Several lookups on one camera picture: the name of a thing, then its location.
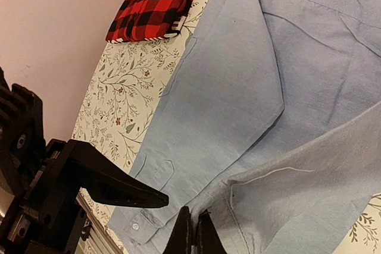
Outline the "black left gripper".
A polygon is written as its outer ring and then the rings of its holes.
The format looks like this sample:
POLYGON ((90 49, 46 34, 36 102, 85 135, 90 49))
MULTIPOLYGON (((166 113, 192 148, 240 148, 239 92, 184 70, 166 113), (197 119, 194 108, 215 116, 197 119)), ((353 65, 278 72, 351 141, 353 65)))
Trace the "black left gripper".
MULTIPOLYGON (((42 101, 1 78, 1 253, 74 253, 86 212, 75 204, 59 226, 22 207, 46 166, 42 101)), ((69 140, 68 165, 95 202, 162 208, 169 196, 127 175, 88 142, 69 140)))

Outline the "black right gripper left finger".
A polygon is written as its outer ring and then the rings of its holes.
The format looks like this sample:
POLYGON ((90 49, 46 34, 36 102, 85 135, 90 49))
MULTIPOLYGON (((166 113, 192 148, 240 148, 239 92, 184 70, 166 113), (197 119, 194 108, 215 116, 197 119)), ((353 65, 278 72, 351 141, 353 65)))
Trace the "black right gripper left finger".
POLYGON ((193 228, 188 206, 183 206, 177 216, 165 254, 191 254, 193 228))

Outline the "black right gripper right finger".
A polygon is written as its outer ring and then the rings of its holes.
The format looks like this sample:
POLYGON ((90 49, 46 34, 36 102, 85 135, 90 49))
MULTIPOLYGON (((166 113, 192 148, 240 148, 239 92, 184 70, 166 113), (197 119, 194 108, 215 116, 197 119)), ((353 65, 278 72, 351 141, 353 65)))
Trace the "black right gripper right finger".
POLYGON ((226 254, 210 213, 205 210, 199 215, 196 227, 196 248, 198 254, 226 254))

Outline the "light blue long sleeve shirt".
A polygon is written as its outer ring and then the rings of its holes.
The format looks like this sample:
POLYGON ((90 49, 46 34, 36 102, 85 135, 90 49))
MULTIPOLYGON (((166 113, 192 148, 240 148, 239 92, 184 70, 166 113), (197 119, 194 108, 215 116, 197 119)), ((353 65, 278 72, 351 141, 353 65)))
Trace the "light blue long sleeve shirt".
POLYGON ((228 253, 332 253, 380 191, 380 0, 209 0, 131 175, 165 208, 116 208, 162 253, 180 208, 228 253))

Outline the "floral patterned table cloth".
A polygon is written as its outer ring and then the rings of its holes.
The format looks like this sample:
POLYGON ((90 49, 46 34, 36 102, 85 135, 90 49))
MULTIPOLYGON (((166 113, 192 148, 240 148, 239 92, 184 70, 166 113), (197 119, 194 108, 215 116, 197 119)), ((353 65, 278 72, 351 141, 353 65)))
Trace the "floral patterned table cloth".
POLYGON ((107 44, 89 83, 72 137, 89 142, 129 172, 161 95, 209 0, 193 0, 178 36, 107 44))

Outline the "red black plaid shirt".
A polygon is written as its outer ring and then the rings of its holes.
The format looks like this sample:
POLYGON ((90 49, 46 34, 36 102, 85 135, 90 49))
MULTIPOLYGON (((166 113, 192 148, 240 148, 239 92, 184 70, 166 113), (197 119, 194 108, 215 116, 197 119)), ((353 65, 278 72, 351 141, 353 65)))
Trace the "red black plaid shirt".
POLYGON ((164 40, 175 37, 193 0, 124 0, 105 40, 109 43, 164 40))

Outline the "aluminium front rail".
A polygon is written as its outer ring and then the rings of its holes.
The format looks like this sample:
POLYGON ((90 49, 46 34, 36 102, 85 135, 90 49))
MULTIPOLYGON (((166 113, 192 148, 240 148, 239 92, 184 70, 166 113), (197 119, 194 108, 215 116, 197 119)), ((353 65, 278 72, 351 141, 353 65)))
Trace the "aluminium front rail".
POLYGON ((107 224, 115 206, 106 206, 92 200, 85 189, 77 195, 77 202, 86 211, 87 220, 75 253, 127 253, 122 242, 107 224))

